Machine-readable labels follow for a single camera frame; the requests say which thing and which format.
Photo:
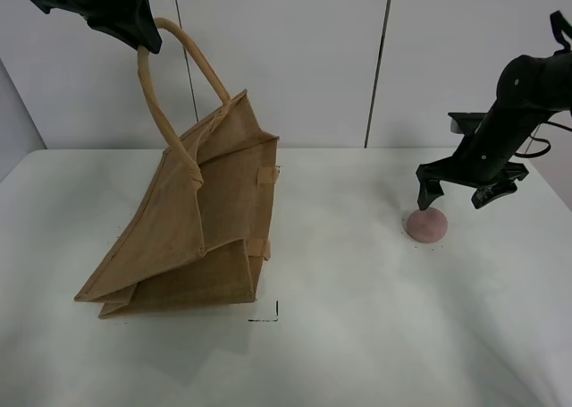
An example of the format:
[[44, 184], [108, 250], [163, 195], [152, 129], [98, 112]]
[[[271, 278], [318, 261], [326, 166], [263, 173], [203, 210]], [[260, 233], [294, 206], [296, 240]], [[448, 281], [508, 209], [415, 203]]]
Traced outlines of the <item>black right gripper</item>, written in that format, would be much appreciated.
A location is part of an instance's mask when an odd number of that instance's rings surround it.
[[483, 160], [468, 161], [454, 156], [422, 164], [416, 170], [419, 180], [418, 209], [426, 211], [443, 196], [441, 181], [475, 188], [471, 202], [475, 209], [480, 209], [496, 199], [515, 193], [515, 182], [523, 181], [528, 175], [524, 164], [506, 162], [499, 168]]

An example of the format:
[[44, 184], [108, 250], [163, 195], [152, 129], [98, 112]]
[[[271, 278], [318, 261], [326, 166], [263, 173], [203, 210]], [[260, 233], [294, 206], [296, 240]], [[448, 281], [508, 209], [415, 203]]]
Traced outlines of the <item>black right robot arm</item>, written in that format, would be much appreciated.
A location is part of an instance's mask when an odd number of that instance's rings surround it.
[[463, 139], [451, 156], [417, 168], [418, 208], [426, 210], [444, 195], [441, 182], [473, 188], [476, 209], [516, 192], [528, 170], [509, 160], [525, 158], [517, 151], [535, 128], [570, 110], [570, 53], [515, 58], [502, 71], [488, 112], [449, 113]]

